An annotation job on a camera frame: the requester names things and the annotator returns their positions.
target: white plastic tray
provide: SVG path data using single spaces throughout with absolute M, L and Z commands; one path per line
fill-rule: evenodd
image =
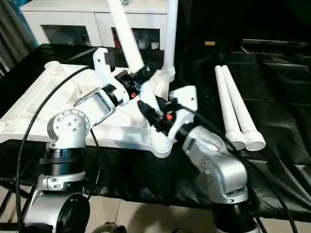
M 68 75 L 82 67 L 84 66 L 61 65 L 61 70 L 56 72 L 45 70 L 0 119 L 0 143 L 9 139 L 21 140 L 34 112 L 44 98 Z M 122 70 L 124 68 L 116 68 L 114 75 Z M 167 98 L 169 84 L 162 78 L 161 71 L 158 70 L 151 78 L 151 84 L 155 95 Z M 27 140 L 49 142 L 47 123 L 50 118 L 71 108 L 77 99 L 96 87 L 101 87 L 101 83 L 95 72 L 90 69 L 79 73 L 64 84 L 38 115 Z M 139 97 L 136 97 L 125 107 L 117 107 L 111 117 L 93 127 L 100 146 L 153 151 L 146 121 L 137 107 L 138 100 Z M 90 134 L 86 137 L 86 144 L 95 145 Z

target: wire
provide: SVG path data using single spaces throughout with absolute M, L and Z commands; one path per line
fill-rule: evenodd
M 248 52 L 242 45 L 240 45 L 240 47 L 241 47 L 241 49 L 242 49 L 244 52 L 246 52 L 247 54 L 249 54 L 249 52 Z
M 244 162 L 246 164 L 248 164 L 249 166 L 251 166 L 260 176 L 261 178 L 268 184 L 268 186 L 270 187 L 270 189 L 273 191 L 273 193 L 275 194 L 276 198 L 278 199 L 278 201 L 280 202 L 281 206 L 283 207 L 283 210 L 285 211 L 288 220 L 291 224 L 293 233 L 298 233 L 298 229 L 296 227 L 295 221 L 293 219 L 293 216 L 290 212 L 290 210 L 288 209 L 286 203 L 284 202 L 283 198 L 279 195 L 278 191 L 276 190 L 276 188 L 273 186 L 273 184 L 269 181 L 268 177 L 263 173 L 263 171 L 261 171 L 256 165 L 254 165 L 252 162 L 250 162 L 249 160 L 245 159 L 244 157 L 242 157 L 239 152 L 237 150 L 235 150 L 234 146 L 232 145 L 232 143 L 224 136 L 224 134 L 222 132 L 220 132 L 212 123 L 210 123 L 204 116 L 202 116 L 200 113 L 197 113 L 195 111 L 193 111 L 190 108 L 187 108 L 183 105 L 179 105 L 181 108 L 195 114 L 198 118 L 200 118 L 201 121 L 203 121 L 204 123 L 206 123 L 211 129 L 211 131 L 213 133 L 215 133 L 216 135 L 218 135 L 227 145 L 230 146 L 230 149 L 232 150 L 232 154 L 234 156 L 236 156 L 241 162 Z
M 36 112 L 34 113 L 33 118 L 31 119 L 27 130 L 25 132 L 25 135 L 23 137 L 23 140 L 21 142 L 20 148 L 19 148 L 19 152 L 18 152 L 18 157 L 17 157 L 17 167 L 16 167 L 16 210 L 17 210 L 17 223 L 18 223 L 18 231 L 21 233 L 23 231 L 24 228 L 24 223 L 23 223 L 23 219 L 22 219 L 22 214 L 21 214 L 21 206 L 20 206 L 20 193 L 19 193 L 19 189 L 20 189 L 20 161 L 21 161 L 21 155 L 24 149 L 24 145 L 26 142 L 26 139 L 29 135 L 29 132 L 37 118 L 37 116 L 39 115 L 40 111 L 42 110 L 42 108 L 44 107 L 44 105 L 49 101 L 49 99 L 52 97 L 52 95 L 62 86 L 64 85 L 68 80 L 70 80 L 71 78 L 73 78 L 75 75 L 77 75 L 78 73 L 81 73 L 82 71 L 89 69 L 90 67 L 84 67 L 82 69 L 79 69 L 78 71 L 72 73 L 71 75 L 69 75 L 67 78 L 65 78 L 51 93 L 48 94 L 48 96 L 43 100 L 43 102 L 41 103 L 41 105 L 38 107 L 38 109 L 36 110 Z
M 89 191 L 89 194 L 88 194 L 88 197 L 87 197 L 88 200 L 90 200 L 91 197 L 92 197 L 92 195 L 93 195 L 94 186 L 97 184 L 97 181 L 98 181 L 98 178 L 99 178 L 99 174 L 100 174 L 100 172 L 101 172 L 101 164 L 102 164 L 101 148 L 100 148 L 99 143 L 98 143 L 98 141 L 97 141 L 97 139 L 96 139 L 96 136 L 95 136 L 95 134 L 94 134 L 94 132 L 93 132 L 93 129 L 91 129 L 90 132 L 91 132 L 91 135 L 92 135 L 92 137 L 93 137 L 93 140 L 94 140 L 95 145 L 96 145 L 96 148 L 97 148 L 98 163 L 99 163 L 99 164 L 98 164 L 98 172 L 97 172 L 96 182 L 95 182 L 94 184 L 92 184 L 91 187 L 90 187 L 90 191 Z
M 258 216 L 256 216 L 255 219 L 256 219 L 256 222 L 258 223 L 262 233 L 268 233 L 267 230 L 265 229 L 261 219 Z

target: robotic arm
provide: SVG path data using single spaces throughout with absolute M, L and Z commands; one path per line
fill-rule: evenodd
M 50 226 L 49 232 L 84 232 L 89 218 L 88 200 L 81 194 L 86 181 L 83 154 L 90 129 L 125 106 L 139 94 L 141 85 L 155 70 L 145 66 L 136 73 L 125 70 L 114 77 L 105 62 L 107 49 L 93 55 L 96 74 L 103 88 L 96 88 L 79 99 L 71 109 L 53 116 L 47 126 L 51 142 L 40 160 L 44 173 L 38 178 L 26 229 Z
M 177 141 L 200 171 L 199 188 L 210 198 L 216 233 L 259 233 L 248 209 L 247 173 L 216 134 L 193 123 L 197 110 L 196 88 L 186 86 L 170 93 L 170 101 L 158 98 L 163 115 L 139 101 L 138 107 L 151 125 Z

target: white plastic pipe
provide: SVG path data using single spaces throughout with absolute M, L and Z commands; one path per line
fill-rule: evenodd
M 139 97 L 142 101 L 149 104 L 158 114 L 161 114 L 160 107 L 156 101 L 156 97 L 152 91 L 150 81 L 145 82 L 141 89 Z M 158 158 L 166 158 L 170 155 L 173 143 L 162 132 L 157 132 L 154 126 L 148 123 L 148 134 L 154 149 L 153 153 Z
M 171 82 L 175 78 L 174 55 L 177 27 L 178 0 L 168 0 L 168 13 L 166 20 L 166 39 L 164 51 L 164 64 L 162 73 Z
M 234 111 L 237 115 L 241 130 L 245 136 L 246 149 L 250 151 L 263 149 L 266 146 L 266 142 L 261 133 L 257 131 L 228 67 L 223 66 L 222 70 Z
M 137 47 L 133 31 L 126 18 L 123 6 L 120 0 L 107 0 L 109 9 L 116 25 L 118 38 L 120 40 L 124 56 L 128 67 L 136 73 L 144 67 L 141 54 Z
M 216 66 L 215 73 L 225 124 L 225 136 L 237 150 L 242 150 L 245 148 L 245 137 L 244 134 L 242 134 L 242 132 L 240 131 L 240 127 L 235 116 L 229 92 L 225 84 L 225 78 L 222 68 L 220 66 Z

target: black table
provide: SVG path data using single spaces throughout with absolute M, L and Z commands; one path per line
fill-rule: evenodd
M 0 117 L 14 104 L 43 71 L 48 61 L 60 62 L 87 50 L 86 47 L 41 45 L 0 79 Z M 116 65 L 126 65 L 122 52 L 110 49 Z M 144 51 L 145 62 L 162 67 L 163 52 Z M 235 78 L 251 116 L 267 146 L 243 155 L 256 164 L 286 201 L 294 219 L 311 219 L 311 74 L 306 58 L 251 54 L 208 54 L 193 60 L 183 54 L 177 58 L 179 72 L 170 88 L 195 85 L 199 112 L 222 131 L 214 66 L 227 64 Z M 91 65 L 91 55 L 71 64 Z M 13 182 L 20 141 L 0 144 L 0 182 Z M 22 157 L 22 184 L 35 185 L 41 173 L 39 158 L 45 143 L 27 142 Z M 95 147 L 88 147 L 85 171 L 92 180 L 97 175 Z M 177 146 L 170 157 L 158 159 L 148 151 L 107 148 L 102 150 L 100 178 L 95 195 L 129 201 L 210 208 L 208 197 L 195 183 L 199 173 Z M 246 166 L 249 175 L 252 210 L 262 217 L 286 218 L 280 203 L 262 178 Z

